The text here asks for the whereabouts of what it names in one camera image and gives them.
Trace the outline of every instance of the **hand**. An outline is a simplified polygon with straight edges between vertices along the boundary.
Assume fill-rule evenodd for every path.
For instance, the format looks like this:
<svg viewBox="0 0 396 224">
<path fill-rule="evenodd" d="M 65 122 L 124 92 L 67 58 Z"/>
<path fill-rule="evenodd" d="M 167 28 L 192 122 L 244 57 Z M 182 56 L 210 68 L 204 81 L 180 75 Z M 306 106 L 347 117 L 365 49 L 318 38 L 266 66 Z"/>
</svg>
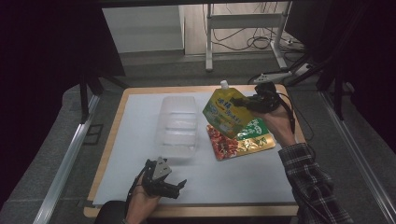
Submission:
<svg viewBox="0 0 396 224">
<path fill-rule="evenodd" d="M 268 130 L 274 135 L 276 141 L 282 147 L 289 147 L 297 144 L 294 134 L 291 131 L 288 112 L 280 105 L 276 110 L 270 113 L 259 113 L 250 111 L 251 115 L 256 118 L 261 118 Z"/>
<path fill-rule="evenodd" d="M 140 224 L 155 210 L 160 196 L 148 196 L 141 186 L 143 176 L 140 176 L 137 186 L 134 188 L 132 200 L 129 203 L 126 221 L 129 224 Z"/>
</svg>

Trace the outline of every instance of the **table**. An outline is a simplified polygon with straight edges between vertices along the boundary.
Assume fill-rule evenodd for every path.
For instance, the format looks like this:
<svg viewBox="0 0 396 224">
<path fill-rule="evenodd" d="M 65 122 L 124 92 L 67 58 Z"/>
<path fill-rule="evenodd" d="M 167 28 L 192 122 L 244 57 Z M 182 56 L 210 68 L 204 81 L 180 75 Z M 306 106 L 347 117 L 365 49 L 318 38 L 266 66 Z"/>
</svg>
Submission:
<svg viewBox="0 0 396 224">
<path fill-rule="evenodd" d="M 241 85 L 233 86 L 240 91 L 254 91 L 254 86 Z M 120 105 L 114 119 L 102 159 L 98 166 L 92 188 L 88 196 L 88 201 L 93 201 L 98 187 L 104 176 L 106 166 L 111 155 L 112 148 L 116 141 L 117 132 L 130 94 L 152 94 L 152 93 L 176 93 L 176 92 L 213 92 L 218 86 L 197 86 L 197 87 L 166 87 L 166 88 L 130 88 L 124 91 L 120 100 Z M 286 89 L 281 85 L 276 85 L 279 92 L 286 93 Z M 299 142 L 304 142 L 304 136 L 298 121 L 296 121 L 296 138 Z M 165 205 L 162 204 L 152 214 L 153 217 L 261 217 L 261 216 L 295 216 L 298 206 L 293 204 L 248 204 L 244 205 Z M 100 208 L 85 207 L 86 217 L 96 217 Z"/>
</svg>

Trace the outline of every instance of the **clear plastic container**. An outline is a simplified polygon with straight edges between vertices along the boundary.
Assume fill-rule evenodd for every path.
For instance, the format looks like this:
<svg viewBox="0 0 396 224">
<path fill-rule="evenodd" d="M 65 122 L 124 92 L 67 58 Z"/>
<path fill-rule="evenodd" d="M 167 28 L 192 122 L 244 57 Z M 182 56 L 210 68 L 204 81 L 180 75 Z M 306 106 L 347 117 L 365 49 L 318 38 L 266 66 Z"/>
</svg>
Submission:
<svg viewBox="0 0 396 224">
<path fill-rule="evenodd" d="M 197 108 L 193 96 L 163 98 L 155 142 L 164 158 L 191 158 L 197 141 Z"/>
</svg>

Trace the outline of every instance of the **checkered shirt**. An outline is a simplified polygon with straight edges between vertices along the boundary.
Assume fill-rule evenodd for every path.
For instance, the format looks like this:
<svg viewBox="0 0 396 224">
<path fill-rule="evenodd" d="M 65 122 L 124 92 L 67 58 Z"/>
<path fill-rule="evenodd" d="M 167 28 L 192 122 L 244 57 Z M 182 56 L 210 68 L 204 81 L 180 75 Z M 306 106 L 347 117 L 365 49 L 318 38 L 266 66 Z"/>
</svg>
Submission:
<svg viewBox="0 0 396 224">
<path fill-rule="evenodd" d="M 299 205 L 299 224 L 353 223 L 332 193 L 332 178 L 315 162 L 307 144 L 285 147 L 278 153 Z"/>
</svg>

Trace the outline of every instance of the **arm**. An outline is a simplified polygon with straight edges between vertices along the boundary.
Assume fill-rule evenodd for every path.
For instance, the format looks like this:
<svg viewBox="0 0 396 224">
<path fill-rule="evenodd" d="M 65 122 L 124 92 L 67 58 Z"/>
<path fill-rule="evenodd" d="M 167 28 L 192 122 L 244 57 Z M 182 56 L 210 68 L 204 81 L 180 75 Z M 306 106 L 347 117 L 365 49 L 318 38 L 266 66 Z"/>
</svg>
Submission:
<svg viewBox="0 0 396 224">
<path fill-rule="evenodd" d="M 291 131 L 286 110 L 280 106 L 271 113 L 251 111 L 261 118 L 277 142 L 286 176 L 292 187 L 294 199 L 300 209 L 302 223 L 352 223 L 349 214 L 333 195 L 332 178 L 315 162 L 313 150 L 307 144 L 297 144 Z"/>
<path fill-rule="evenodd" d="M 332 178 L 315 162 L 306 144 L 285 147 L 278 153 L 300 206 L 299 219 L 304 223 L 353 223 L 333 194 Z"/>
</svg>

